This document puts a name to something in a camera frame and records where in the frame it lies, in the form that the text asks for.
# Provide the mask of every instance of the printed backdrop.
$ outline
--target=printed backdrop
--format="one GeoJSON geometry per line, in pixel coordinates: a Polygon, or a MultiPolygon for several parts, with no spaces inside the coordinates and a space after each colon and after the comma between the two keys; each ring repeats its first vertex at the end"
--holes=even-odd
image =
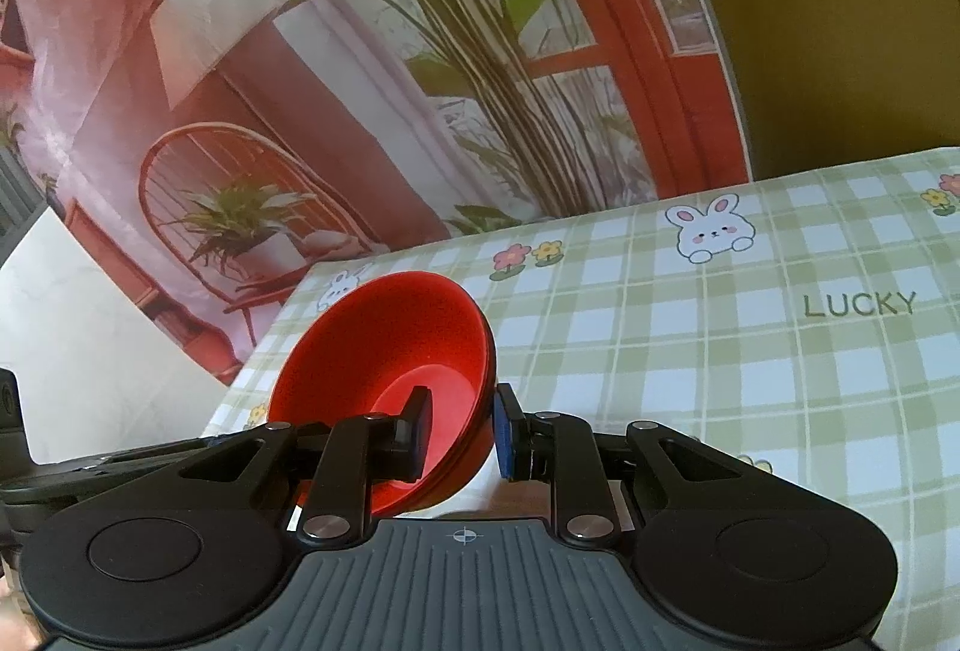
{"type": "Polygon", "coordinates": [[[706,0],[2,0],[0,144],[224,382],[313,263],[750,179],[706,0]]]}

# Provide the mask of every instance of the flower print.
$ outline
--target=flower print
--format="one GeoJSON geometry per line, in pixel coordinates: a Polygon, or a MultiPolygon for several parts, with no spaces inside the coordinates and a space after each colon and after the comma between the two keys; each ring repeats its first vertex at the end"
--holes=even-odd
{"type": "Polygon", "coordinates": [[[563,258],[563,242],[559,239],[553,242],[541,242],[539,248],[533,251],[538,267],[546,267],[550,264],[556,264],[563,258]]]}
{"type": "Polygon", "coordinates": [[[250,417],[247,419],[247,424],[244,426],[244,429],[255,429],[257,426],[265,424],[266,421],[267,405],[258,404],[250,411],[250,417]]]}
{"type": "MultiPolygon", "coordinates": [[[[920,194],[920,198],[933,207],[933,214],[941,218],[952,215],[957,211],[957,208],[950,203],[950,197],[946,193],[948,187],[954,187],[953,181],[946,181],[948,177],[949,175],[942,175],[940,179],[940,187],[944,190],[938,191],[935,188],[929,188],[920,194]]],[[[956,179],[958,181],[956,185],[960,187],[960,176],[957,176],[956,179]]]]}
{"type": "Polygon", "coordinates": [[[940,190],[960,197],[960,175],[941,175],[940,190]]]}
{"type": "Polygon", "coordinates": [[[493,256],[493,269],[503,272],[504,269],[522,264],[530,252],[530,245],[513,243],[507,250],[501,250],[493,256]]]}
{"type": "Polygon", "coordinates": [[[923,191],[923,193],[920,194],[920,198],[931,207],[946,207],[950,203],[950,197],[947,194],[943,191],[936,191],[933,188],[930,188],[928,191],[923,191]]]}

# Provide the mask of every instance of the gray gripper base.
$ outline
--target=gray gripper base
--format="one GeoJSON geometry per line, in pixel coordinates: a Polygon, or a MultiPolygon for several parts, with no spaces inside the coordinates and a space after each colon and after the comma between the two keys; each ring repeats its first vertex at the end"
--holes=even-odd
{"type": "Polygon", "coordinates": [[[191,651],[720,648],[665,621],[614,555],[569,548],[540,520],[385,520],[357,548],[305,556],[274,603],[191,651]]]}

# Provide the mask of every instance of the green plaid tablecloth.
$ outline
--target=green plaid tablecloth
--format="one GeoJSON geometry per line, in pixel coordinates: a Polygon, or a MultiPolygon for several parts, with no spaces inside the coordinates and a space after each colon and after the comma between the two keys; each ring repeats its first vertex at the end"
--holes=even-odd
{"type": "MultiPolygon", "coordinates": [[[[498,376],[525,410],[575,414],[608,432],[656,419],[875,520],[901,563],[877,641],[888,651],[956,651],[958,196],[960,149],[939,149],[319,264],[208,434],[259,422],[287,355],[344,272],[368,280],[429,269],[482,307],[498,376]],[[665,212],[705,210],[725,193],[738,196],[734,211],[754,227],[754,243],[692,264],[665,212]],[[496,272],[504,250],[512,257],[498,267],[522,260],[519,272],[496,272]]],[[[503,485],[491,457],[429,515],[529,511],[544,498],[537,486],[503,485]]]]}

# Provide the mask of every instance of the yellow flower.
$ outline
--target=yellow flower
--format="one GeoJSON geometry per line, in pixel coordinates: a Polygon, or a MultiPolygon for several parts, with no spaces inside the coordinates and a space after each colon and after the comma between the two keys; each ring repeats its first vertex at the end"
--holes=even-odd
{"type": "Polygon", "coordinates": [[[934,188],[923,191],[923,193],[920,194],[920,198],[931,207],[946,207],[950,204],[950,197],[943,191],[938,191],[934,188]]]}
{"type": "Polygon", "coordinates": [[[539,248],[534,250],[533,256],[538,261],[549,261],[551,258],[563,254],[561,248],[563,248],[563,242],[559,239],[553,242],[541,242],[539,248]]]}
{"type": "Polygon", "coordinates": [[[247,425],[244,429],[255,429],[257,426],[267,421],[267,405],[258,404],[250,411],[250,417],[247,419],[247,425]]]}

